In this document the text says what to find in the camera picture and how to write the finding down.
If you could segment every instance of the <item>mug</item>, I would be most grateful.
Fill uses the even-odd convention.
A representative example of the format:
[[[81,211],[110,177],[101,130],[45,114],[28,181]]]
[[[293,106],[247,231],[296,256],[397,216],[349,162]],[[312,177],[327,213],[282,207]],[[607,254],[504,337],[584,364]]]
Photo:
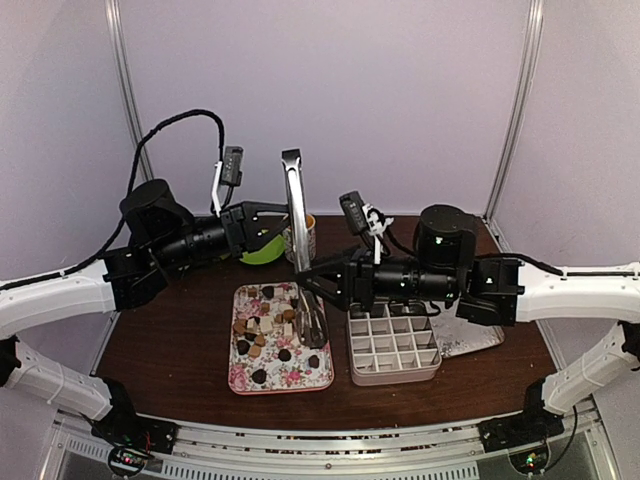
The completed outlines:
[[[316,257],[316,219],[308,213],[307,232],[309,233],[309,260],[313,260]],[[295,257],[293,253],[293,234],[291,233],[291,227],[285,228],[282,236],[284,237],[284,256],[291,263],[294,263]]]

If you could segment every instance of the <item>white wall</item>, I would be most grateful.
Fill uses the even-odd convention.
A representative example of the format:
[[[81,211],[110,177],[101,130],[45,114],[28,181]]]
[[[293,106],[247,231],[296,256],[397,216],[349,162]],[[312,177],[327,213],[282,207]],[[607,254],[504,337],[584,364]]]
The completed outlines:
[[[191,108],[245,147],[236,197],[283,202],[280,152],[300,147],[310,210],[359,189],[387,212],[486,205],[517,82],[529,2],[122,2],[143,130]],[[204,212],[214,125],[154,139],[157,176]]]
[[[0,278],[71,265],[115,227],[133,147],[103,2],[0,2]],[[87,372],[102,315],[20,335]],[[0,389],[3,478],[31,480],[55,410]]]
[[[497,223],[510,246],[559,265],[612,265],[640,254],[640,4],[547,2],[537,73]],[[610,328],[555,322],[573,361]],[[629,372],[596,395],[626,479],[640,468]]]

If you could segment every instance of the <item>tongs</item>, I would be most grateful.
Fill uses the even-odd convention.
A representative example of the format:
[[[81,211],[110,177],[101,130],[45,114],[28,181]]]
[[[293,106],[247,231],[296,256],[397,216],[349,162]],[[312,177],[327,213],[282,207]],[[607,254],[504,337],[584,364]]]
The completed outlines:
[[[284,166],[289,217],[291,220],[294,267],[296,273],[300,273],[311,268],[307,212],[302,189],[302,155],[300,150],[285,150],[282,152],[282,164]],[[313,293],[298,286],[298,297],[295,327],[300,337],[300,342],[309,348],[322,348],[329,340],[327,319]]]

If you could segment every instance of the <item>green bowl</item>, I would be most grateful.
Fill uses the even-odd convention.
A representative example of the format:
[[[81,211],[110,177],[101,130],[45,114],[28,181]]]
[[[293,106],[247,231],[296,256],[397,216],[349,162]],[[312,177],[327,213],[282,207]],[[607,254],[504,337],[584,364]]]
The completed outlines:
[[[247,265],[264,265],[280,258],[284,253],[284,238],[277,235],[267,243],[261,250],[253,253],[244,253],[240,261]]]

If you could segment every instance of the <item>dark brown tabletop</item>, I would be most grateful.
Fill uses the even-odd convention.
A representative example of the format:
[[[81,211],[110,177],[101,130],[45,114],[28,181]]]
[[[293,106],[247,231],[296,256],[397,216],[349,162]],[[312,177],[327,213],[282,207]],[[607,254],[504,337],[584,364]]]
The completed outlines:
[[[396,217],[410,243],[416,217]],[[478,253],[496,252],[484,226]],[[342,217],[320,217],[318,255],[357,243]],[[327,306],[335,380],[326,390],[239,396],[227,385],[233,294],[244,284],[291,280],[284,257],[250,267],[227,260],[174,282],[155,301],[124,312],[98,375],[125,384],[146,414],[190,422],[269,429],[341,430],[429,425],[522,408],[524,391],[554,366],[535,324],[505,329],[498,347],[445,359],[431,381],[358,387],[351,381],[346,314]]]

